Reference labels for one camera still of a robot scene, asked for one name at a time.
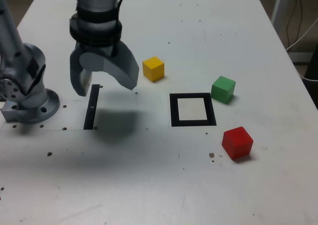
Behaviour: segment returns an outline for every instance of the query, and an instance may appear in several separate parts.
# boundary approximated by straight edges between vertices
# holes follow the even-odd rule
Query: green cube
[[[228,104],[233,97],[235,81],[220,76],[212,85],[211,98]]]

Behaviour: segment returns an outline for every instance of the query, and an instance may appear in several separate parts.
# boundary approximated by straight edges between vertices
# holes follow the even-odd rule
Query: table leg
[[[288,7],[288,2],[289,0],[276,0],[271,22],[277,34],[279,33],[282,26],[284,15]]]

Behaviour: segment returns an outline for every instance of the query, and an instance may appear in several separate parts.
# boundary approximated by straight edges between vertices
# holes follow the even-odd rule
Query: black band
[[[78,8],[77,10],[78,19],[91,23],[105,23],[113,20],[118,20],[118,10],[116,8],[103,12],[93,12],[81,8]]]

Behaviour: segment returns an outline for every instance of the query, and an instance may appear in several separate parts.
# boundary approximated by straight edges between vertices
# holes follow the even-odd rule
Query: white table surface
[[[46,55],[61,107],[33,126],[1,117],[1,225],[318,223],[318,113],[259,0],[124,0],[122,41],[140,67],[162,59],[166,77],[140,70],[129,91],[94,74],[92,131],[70,82],[75,7],[35,0],[18,27]],[[237,84],[230,105],[213,100],[217,126],[172,128],[169,93],[209,92],[220,75]],[[254,145],[236,163],[220,144],[239,126]]]

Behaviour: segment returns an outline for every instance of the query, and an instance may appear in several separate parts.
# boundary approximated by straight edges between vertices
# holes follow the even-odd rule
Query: black strip
[[[104,12],[93,12],[78,8],[78,18],[92,23],[105,23],[118,20],[118,10],[114,8]]]
[[[98,94],[99,84],[93,84],[91,86],[89,95],[89,101],[84,122],[84,130],[93,130]]]
[[[180,120],[178,99],[179,98],[203,98],[206,120]],[[172,127],[194,127],[194,126],[216,126],[213,105],[210,93],[171,93],[170,94],[170,113]]]

